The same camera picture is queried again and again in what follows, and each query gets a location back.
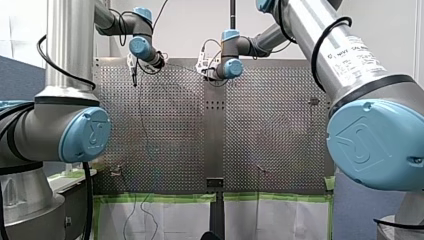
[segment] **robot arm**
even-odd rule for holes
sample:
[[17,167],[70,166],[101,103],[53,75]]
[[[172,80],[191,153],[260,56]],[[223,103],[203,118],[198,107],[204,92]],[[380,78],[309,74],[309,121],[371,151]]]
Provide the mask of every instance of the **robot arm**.
[[113,15],[103,4],[96,1],[94,22],[97,31],[106,36],[132,34],[129,43],[131,53],[138,59],[160,69],[165,66],[162,54],[152,44],[152,12],[146,8],[135,8],[120,16]]
[[351,19],[335,8],[341,1],[258,0],[277,25],[247,41],[237,30],[222,38],[221,63],[207,68],[223,80],[240,76],[240,55],[259,57],[289,39],[311,62],[317,85],[331,99],[329,152],[354,181],[381,190],[424,188],[424,92],[407,75],[389,73],[362,40]]

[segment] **pegboard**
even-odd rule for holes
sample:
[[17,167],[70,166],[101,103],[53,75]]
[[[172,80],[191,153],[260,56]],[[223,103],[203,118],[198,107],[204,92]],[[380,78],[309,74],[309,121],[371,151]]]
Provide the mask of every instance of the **pegboard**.
[[323,193],[327,101],[309,64],[243,60],[243,76],[214,90],[195,62],[171,59],[134,87],[125,59],[96,61],[113,129],[95,192],[199,193],[223,177],[225,191]]
[[261,64],[227,86],[225,190],[322,193],[326,96],[306,61]]

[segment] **white plastic sheet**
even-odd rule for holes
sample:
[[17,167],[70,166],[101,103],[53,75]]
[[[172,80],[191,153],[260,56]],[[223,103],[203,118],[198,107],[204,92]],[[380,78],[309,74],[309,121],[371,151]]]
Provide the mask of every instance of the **white plastic sheet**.
[[327,240],[330,202],[260,199],[225,202],[226,239]]
[[98,240],[199,240],[209,230],[209,202],[201,203],[103,203],[99,207]]

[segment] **green tape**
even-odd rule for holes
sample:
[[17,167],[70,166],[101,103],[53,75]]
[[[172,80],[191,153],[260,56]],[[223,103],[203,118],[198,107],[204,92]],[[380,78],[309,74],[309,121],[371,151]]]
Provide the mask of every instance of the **green tape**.
[[124,193],[120,195],[97,195],[94,201],[100,203],[210,203],[215,201],[215,194],[162,195],[149,193]]
[[325,180],[325,187],[327,188],[327,191],[334,190],[336,177],[335,176],[324,177],[324,180]]
[[96,195],[94,196],[94,240],[99,240],[99,220],[100,207],[109,203],[211,203],[216,201],[215,194],[194,194],[194,195],[162,195],[153,193],[124,193],[119,195]]
[[93,240],[99,239],[99,220],[100,220],[100,201],[94,201],[94,221],[93,221],[93,231],[94,231],[94,238]]
[[58,173],[48,177],[49,180],[54,180],[56,178],[81,178],[84,176],[83,170],[72,171],[66,174]]
[[331,201],[331,195],[298,195],[284,193],[224,193],[224,201],[256,201],[260,200],[276,200],[289,202],[310,202],[310,203],[328,203]]
[[327,230],[327,234],[328,234],[328,240],[332,240],[333,239],[333,207],[334,207],[334,198],[333,196],[330,196],[331,199],[329,201],[329,206],[328,206],[328,230]]

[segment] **white wall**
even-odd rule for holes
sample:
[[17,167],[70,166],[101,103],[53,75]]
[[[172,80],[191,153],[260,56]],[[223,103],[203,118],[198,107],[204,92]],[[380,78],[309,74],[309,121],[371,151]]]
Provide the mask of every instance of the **white wall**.
[[352,32],[394,73],[414,76],[417,2],[345,0],[340,13],[353,19]]
[[[0,0],[0,56],[45,67],[36,43],[46,30],[47,0]],[[94,56],[110,55],[107,37],[95,31],[94,42]]]
[[[254,37],[275,21],[269,14],[256,10],[256,0],[237,1],[237,28],[244,36]],[[112,8],[118,11],[134,7],[146,7],[154,20],[163,0],[111,0]],[[154,46],[172,58],[197,58],[203,42],[208,38],[220,41],[221,33],[230,27],[229,0],[169,0],[157,24],[153,38]],[[120,48],[117,38],[111,40],[112,56],[128,54],[128,47]],[[207,50],[214,55],[218,48]],[[296,45],[275,54],[273,58],[303,59]]]

